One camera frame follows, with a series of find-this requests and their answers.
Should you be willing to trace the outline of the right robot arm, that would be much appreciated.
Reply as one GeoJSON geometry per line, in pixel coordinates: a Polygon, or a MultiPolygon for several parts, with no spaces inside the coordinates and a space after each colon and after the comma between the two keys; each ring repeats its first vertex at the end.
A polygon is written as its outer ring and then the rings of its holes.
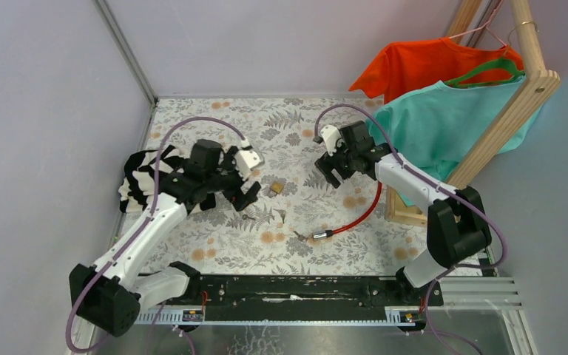
{"type": "Polygon", "coordinates": [[[397,273],[394,293],[401,303],[414,304],[424,285],[491,244],[476,190],[433,179],[389,143],[377,144],[364,122],[326,125],[315,140],[326,148],[315,165],[333,187],[358,172],[403,194],[427,218],[426,249],[397,273]]]}

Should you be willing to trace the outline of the red cable lock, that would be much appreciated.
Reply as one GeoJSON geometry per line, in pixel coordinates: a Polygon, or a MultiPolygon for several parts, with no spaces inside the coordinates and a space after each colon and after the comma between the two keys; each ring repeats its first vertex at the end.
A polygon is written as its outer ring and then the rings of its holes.
{"type": "Polygon", "coordinates": [[[332,238],[335,234],[340,234],[343,233],[349,229],[352,229],[355,226],[358,226],[361,222],[363,222],[367,217],[369,217],[372,212],[374,211],[374,209],[377,207],[380,197],[382,196],[382,184],[381,183],[377,183],[376,185],[376,194],[372,200],[372,203],[370,204],[370,206],[365,210],[365,212],[363,214],[361,214],[357,219],[355,219],[354,221],[341,226],[337,229],[324,229],[322,231],[318,231],[318,232],[314,232],[313,234],[311,234],[311,236],[309,237],[310,240],[324,240],[324,239],[329,239],[332,238]]]}

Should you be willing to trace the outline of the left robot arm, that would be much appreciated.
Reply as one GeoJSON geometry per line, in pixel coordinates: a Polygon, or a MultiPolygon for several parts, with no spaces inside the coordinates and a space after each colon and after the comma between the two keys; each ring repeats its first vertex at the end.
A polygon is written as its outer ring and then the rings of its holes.
{"type": "Polygon", "coordinates": [[[176,298],[194,302],[198,281],[175,266],[149,276],[140,272],[157,245],[194,211],[216,206],[220,193],[238,212],[257,201],[258,182],[243,185],[264,159],[247,140],[223,151],[218,142],[200,139],[188,158],[170,172],[137,223],[91,266],[78,264],[69,275],[72,315],[113,337],[124,335],[143,309],[176,298]]]}

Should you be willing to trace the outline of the small brass padlock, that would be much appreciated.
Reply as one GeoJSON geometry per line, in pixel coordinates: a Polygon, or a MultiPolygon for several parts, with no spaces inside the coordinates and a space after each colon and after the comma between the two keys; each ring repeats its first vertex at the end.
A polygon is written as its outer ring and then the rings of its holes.
{"type": "Polygon", "coordinates": [[[284,189],[285,184],[281,183],[281,182],[273,182],[269,188],[268,188],[268,192],[267,192],[267,196],[268,197],[275,197],[278,196],[279,194],[282,193],[282,190],[284,189]]]}

